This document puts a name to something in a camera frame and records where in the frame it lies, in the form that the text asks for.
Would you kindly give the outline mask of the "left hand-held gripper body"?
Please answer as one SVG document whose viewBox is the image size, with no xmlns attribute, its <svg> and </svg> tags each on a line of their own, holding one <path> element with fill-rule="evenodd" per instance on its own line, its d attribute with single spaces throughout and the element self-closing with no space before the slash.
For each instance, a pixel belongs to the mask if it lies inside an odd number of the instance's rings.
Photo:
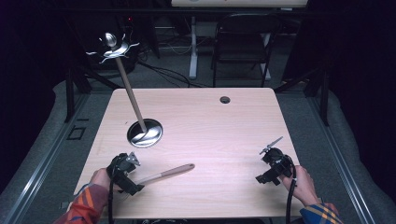
<svg viewBox="0 0 396 224">
<path fill-rule="evenodd" d="M 135 183 L 128 177 L 128 174 L 139 165 L 140 162 L 133 152 L 121 153 L 112 160 L 106 171 L 110 180 L 120 188 L 134 188 Z"/>
</svg>

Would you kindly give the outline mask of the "white desk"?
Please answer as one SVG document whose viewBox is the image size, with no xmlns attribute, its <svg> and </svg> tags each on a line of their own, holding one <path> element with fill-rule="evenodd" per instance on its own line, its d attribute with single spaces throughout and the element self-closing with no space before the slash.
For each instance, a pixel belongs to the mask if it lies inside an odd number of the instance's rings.
<svg viewBox="0 0 396 224">
<path fill-rule="evenodd" d="M 172 7 L 180 9 L 231 8 L 304 8 L 308 0 L 171 0 Z M 197 78 L 196 16 L 191 16 L 191 66 L 189 77 Z"/>
</svg>

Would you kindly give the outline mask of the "black metal stand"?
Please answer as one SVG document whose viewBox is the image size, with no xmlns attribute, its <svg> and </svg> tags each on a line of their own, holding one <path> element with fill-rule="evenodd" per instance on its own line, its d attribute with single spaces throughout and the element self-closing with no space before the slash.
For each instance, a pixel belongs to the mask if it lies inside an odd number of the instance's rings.
<svg viewBox="0 0 396 224">
<path fill-rule="evenodd" d="M 84 67 L 77 66 L 70 68 L 65 74 L 65 89 L 66 89 L 66 117 L 65 122 L 68 122 L 75 114 L 75 91 L 74 87 L 83 94 L 89 94 L 92 91 L 92 86 L 88 81 L 88 78 L 93 78 L 112 90 L 119 89 L 120 85 L 108 80 L 105 77 L 100 76 L 93 70 Z"/>
<path fill-rule="evenodd" d="M 304 80 L 308 81 L 304 88 L 304 95 L 306 97 L 315 97 L 320 92 L 318 114 L 324 125 L 328 126 L 329 74 L 325 68 L 315 68 L 300 77 L 293 78 L 275 88 L 275 93 L 286 91 Z"/>
</svg>

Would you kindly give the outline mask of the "person's right hand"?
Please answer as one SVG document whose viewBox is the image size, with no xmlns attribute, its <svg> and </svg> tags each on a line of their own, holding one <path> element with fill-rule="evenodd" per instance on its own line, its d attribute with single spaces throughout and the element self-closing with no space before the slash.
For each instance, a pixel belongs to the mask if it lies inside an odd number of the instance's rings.
<svg viewBox="0 0 396 224">
<path fill-rule="evenodd" d="M 318 195 L 316 194 L 314 181 L 307 170 L 301 166 L 296 165 L 296 187 L 293 191 L 293 196 L 297 198 L 304 206 L 320 203 Z"/>
</svg>

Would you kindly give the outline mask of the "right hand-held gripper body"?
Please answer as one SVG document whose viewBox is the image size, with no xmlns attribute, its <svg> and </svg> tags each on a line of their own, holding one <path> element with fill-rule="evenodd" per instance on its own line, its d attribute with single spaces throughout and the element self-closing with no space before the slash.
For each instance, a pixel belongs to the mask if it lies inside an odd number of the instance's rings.
<svg viewBox="0 0 396 224">
<path fill-rule="evenodd" d="M 290 177 L 292 175 L 291 158 L 275 147 L 275 144 L 281 139 L 282 136 L 278 137 L 260 152 L 260 154 L 264 154 L 262 160 L 270 166 L 270 169 L 262 174 L 262 178 L 278 178 L 281 175 Z"/>
</svg>

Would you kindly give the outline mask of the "metal floor rail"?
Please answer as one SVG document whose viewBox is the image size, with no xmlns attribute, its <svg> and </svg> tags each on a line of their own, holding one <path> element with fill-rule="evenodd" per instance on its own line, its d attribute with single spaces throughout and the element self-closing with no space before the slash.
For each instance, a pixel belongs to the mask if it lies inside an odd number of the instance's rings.
<svg viewBox="0 0 396 224">
<path fill-rule="evenodd" d="M 75 112 L 67 122 L 64 121 L 66 100 L 61 96 L 56 98 L 55 105 L 27 156 L 0 194 L 0 224 L 21 224 L 90 97 L 90 94 L 81 94 L 77 98 Z"/>
<path fill-rule="evenodd" d="M 363 198 L 361 189 L 358 187 L 354 177 L 352 176 L 352 173 L 350 172 L 347 161 L 342 155 L 340 147 L 336 143 L 331 127 L 325 125 L 319 114 L 319 105 L 317 100 L 312 97 L 307 97 L 306 100 L 314 113 L 315 120 L 317 121 L 320 129 L 324 133 L 326 141 L 330 146 L 329 151 L 332 156 L 332 160 L 335 164 L 338 174 L 342 179 L 348 197 L 355 208 L 361 224 L 377 224 L 375 222 L 373 214 L 371 213 L 367 205 L 367 202 Z"/>
</svg>

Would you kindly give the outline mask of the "black folding chair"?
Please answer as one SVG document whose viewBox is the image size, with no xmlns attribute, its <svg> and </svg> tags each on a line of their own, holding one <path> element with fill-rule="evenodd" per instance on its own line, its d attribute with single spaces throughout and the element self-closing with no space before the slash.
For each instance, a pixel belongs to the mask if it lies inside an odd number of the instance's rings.
<svg viewBox="0 0 396 224">
<path fill-rule="evenodd" d="M 213 86 L 217 85 L 219 63 L 263 64 L 261 86 L 272 54 L 276 34 L 282 26 L 276 15 L 259 13 L 234 13 L 222 18 L 215 31 L 211 61 Z"/>
</svg>

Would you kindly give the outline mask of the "utensil stand with metal hooks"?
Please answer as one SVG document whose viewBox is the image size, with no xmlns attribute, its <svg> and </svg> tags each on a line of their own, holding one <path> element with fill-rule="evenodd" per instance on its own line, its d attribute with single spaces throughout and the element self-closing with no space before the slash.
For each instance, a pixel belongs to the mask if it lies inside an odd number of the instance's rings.
<svg viewBox="0 0 396 224">
<path fill-rule="evenodd" d="M 124 38 L 119 41 L 117 36 L 110 32 L 103 33 L 99 40 L 108 47 L 108 50 L 102 54 L 102 63 L 110 59 L 116 62 L 126 95 L 134 112 L 135 122 L 127 122 L 125 124 L 125 140 L 132 147 L 136 148 L 150 148 L 156 146 L 162 140 L 163 126 L 156 119 L 143 118 L 134 95 L 134 90 L 121 60 L 122 57 L 126 56 L 131 47 L 136 47 L 138 44 L 128 44 Z"/>
</svg>

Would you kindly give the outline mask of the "person's left hand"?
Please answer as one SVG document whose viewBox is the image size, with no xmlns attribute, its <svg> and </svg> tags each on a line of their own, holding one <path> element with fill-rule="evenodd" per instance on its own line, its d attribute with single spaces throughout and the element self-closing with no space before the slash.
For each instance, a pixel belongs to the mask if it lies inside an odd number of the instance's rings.
<svg viewBox="0 0 396 224">
<path fill-rule="evenodd" d="M 120 190 L 118 185 L 110 186 L 110 178 L 107 174 L 106 168 L 96 170 L 92 175 L 91 183 L 104 187 L 107 191 Z"/>
</svg>

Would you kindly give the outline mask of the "wooden-handled kitchen utensil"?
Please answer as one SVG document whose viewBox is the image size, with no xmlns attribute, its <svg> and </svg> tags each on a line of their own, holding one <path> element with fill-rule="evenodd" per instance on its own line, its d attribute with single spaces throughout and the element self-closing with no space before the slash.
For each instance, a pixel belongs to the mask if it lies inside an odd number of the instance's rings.
<svg viewBox="0 0 396 224">
<path fill-rule="evenodd" d="M 143 179 L 137 180 L 137 181 L 135 181 L 135 183 L 136 183 L 136 185 L 145 186 L 148 183 L 157 181 L 162 178 L 166 178 L 168 176 L 180 175 L 180 174 L 186 173 L 194 168 L 195 168 L 195 165 L 193 163 L 184 164 L 184 165 L 178 166 L 176 168 L 173 168 L 173 169 L 170 169 L 167 171 L 163 171 L 156 175 L 151 175 L 151 176 L 145 177 Z"/>
</svg>

